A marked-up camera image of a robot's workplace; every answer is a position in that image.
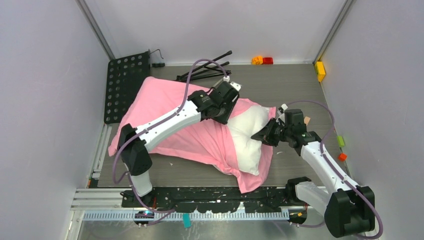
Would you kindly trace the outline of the white pillow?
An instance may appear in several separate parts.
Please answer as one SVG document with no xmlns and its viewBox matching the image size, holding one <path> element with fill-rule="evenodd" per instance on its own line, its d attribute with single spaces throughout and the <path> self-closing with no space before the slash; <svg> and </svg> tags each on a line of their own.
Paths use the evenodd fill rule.
<svg viewBox="0 0 424 240">
<path fill-rule="evenodd" d="M 226 126 L 234 145 L 237 167 L 242 173 L 262 176 L 268 170 L 273 147 L 252 136 L 262 130 L 273 116 L 271 108 L 252 105 L 228 120 Z"/>
</svg>

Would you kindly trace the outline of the pink pillowcase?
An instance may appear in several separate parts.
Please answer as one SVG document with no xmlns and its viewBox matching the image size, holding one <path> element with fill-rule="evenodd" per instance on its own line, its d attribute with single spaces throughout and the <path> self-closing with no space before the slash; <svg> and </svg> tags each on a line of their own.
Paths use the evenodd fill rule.
<svg viewBox="0 0 424 240">
<path fill-rule="evenodd" d="M 144 125 L 180 106 L 185 86 L 182 82 L 155 77 L 146 78 L 135 101 L 120 122 L 120 126 Z M 189 85 L 190 93 L 200 89 L 200 86 Z M 247 98 L 238 99 L 229 119 L 253 105 L 259 104 Z M 276 108 L 269 108 L 275 117 Z M 272 161 L 271 159 L 269 168 L 264 175 L 254 176 L 239 171 L 233 140 L 227 124 L 220 124 L 212 119 L 203 120 L 181 129 L 159 143 L 152 152 L 212 165 L 223 174 L 235 176 L 241 193 L 251 192 L 265 182 Z"/>
</svg>

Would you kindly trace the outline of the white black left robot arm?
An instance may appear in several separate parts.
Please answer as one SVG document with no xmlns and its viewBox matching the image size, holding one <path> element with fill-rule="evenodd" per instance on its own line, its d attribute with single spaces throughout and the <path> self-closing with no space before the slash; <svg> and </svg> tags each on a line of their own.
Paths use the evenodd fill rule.
<svg viewBox="0 0 424 240">
<path fill-rule="evenodd" d="M 241 84 L 229 77 L 219 80 L 208 90 L 192 93 L 186 84 L 180 106 L 143 125 L 133 127 L 128 123 L 121 128 L 115 158 L 121 159 L 127 169 L 136 203 L 148 207 L 154 199 L 149 174 L 153 165 L 150 151 L 181 129 L 201 121 L 212 119 L 227 124 L 241 88 Z"/>
</svg>

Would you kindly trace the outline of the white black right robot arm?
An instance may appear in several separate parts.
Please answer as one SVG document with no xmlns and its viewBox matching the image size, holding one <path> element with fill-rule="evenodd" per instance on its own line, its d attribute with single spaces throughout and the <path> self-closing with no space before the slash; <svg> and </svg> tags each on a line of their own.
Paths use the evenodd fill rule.
<svg viewBox="0 0 424 240">
<path fill-rule="evenodd" d="M 288 180 L 285 198 L 291 205 L 301 202 L 313 207 L 335 238 L 361 234 L 375 229 L 375 195 L 368 186 L 360 186 L 350 178 L 328 153 L 322 139 L 308 131 L 300 109 L 279 109 L 279 117 L 269 122 L 251 139 L 276 147 L 288 145 L 315 171 L 325 190 L 309 178 Z"/>
</svg>

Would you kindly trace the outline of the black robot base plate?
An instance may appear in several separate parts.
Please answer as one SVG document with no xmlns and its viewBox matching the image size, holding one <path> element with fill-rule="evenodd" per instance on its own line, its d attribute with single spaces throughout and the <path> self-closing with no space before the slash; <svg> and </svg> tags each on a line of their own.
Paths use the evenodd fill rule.
<svg viewBox="0 0 424 240">
<path fill-rule="evenodd" d="M 241 193 L 238 187 L 155 187 L 140 199 L 159 212 L 177 213 L 234 213 L 240 207 L 246 213 L 276 213 L 283 207 L 305 207 L 288 199 L 284 187 L 275 186 L 258 187 L 248 193 Z"/>
</svg>

